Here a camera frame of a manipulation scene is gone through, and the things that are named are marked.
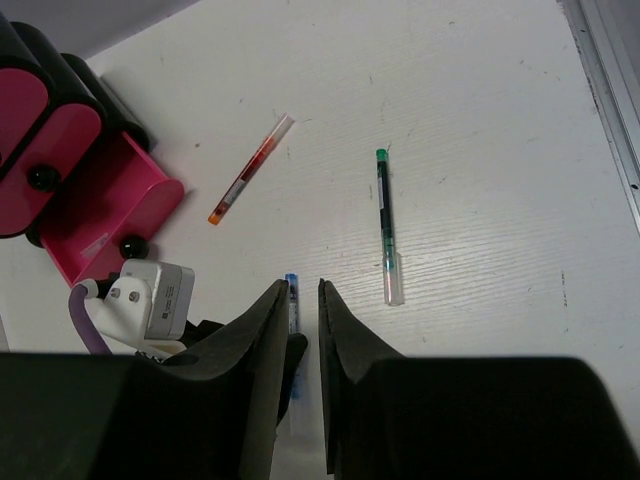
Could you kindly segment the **blue capped clear pen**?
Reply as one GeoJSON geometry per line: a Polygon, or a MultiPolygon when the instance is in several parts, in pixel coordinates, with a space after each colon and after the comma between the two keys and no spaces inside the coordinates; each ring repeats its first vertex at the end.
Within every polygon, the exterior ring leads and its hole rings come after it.
{"type": "Polygon", "coordinates": [[[288,338],[285,357],[285,373],[287,386],[287,413],[289,430],[292,437],[304,435],[304,406],[302,402],[303,380],[299,365],[306,351],[306,337],[300,331],[299,321],[299,283],[294,273],[287,273],[288,283],[288,338]]]}

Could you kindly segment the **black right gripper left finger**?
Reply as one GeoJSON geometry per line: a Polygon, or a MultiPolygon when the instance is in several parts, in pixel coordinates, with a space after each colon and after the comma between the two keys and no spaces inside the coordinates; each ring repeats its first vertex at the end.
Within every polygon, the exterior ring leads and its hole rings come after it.
{"type": "Polygon", "coordinates": [[[288,336],[287,283],[186,351],[1,358],[5,479],[266,479],[288,336]]]}

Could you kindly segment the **black pink drawer organizer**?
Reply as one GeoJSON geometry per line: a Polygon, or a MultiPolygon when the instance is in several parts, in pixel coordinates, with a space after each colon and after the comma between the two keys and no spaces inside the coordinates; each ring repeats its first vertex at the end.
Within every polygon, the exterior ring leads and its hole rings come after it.
{"type": "Polygon", "coordinates": [[[1,23],[1,234],[76,284],[143,259],[185,195],[143,127],[80,57],[1,23]]]}

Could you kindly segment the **orange capped dark pen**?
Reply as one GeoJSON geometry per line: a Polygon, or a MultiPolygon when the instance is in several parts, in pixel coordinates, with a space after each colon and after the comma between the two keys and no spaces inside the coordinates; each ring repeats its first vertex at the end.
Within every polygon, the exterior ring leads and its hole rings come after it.
{"type": "Polygon", "coordinates": [[[211,225],[216,226],[221,222],[249,181],[254,177],[270,154],[279,145],[294,123],[295,120],[288,114],[284,114],[278,120],[272,131],[265,137],[259,148],[249,159],[248,163],[209,215],[208,222],[211,225]]]}

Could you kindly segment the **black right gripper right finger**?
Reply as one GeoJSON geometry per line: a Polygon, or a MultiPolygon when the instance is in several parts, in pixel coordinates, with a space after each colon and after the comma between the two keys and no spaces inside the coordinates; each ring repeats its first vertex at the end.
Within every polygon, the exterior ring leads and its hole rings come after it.
{"type": "Polygon", "coordinates": [[[318,287],[326,468],[337,479],[635,479],[639,458],[582,360],[407,357],[318,287]]]}

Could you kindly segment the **green capped clear pen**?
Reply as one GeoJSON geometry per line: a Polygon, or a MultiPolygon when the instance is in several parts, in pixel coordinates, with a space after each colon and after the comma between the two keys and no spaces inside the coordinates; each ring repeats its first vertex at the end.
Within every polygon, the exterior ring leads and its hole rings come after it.
{"type": "Polygon", "coordinates": [[[404,303],[404,296],[402,293],[400,255],[395,245],[393,209],[390,194],[389,155],[386,149],[377,149],[375,155],[382,244],[384,299],[388,306],[399,306],[404,303]]]}

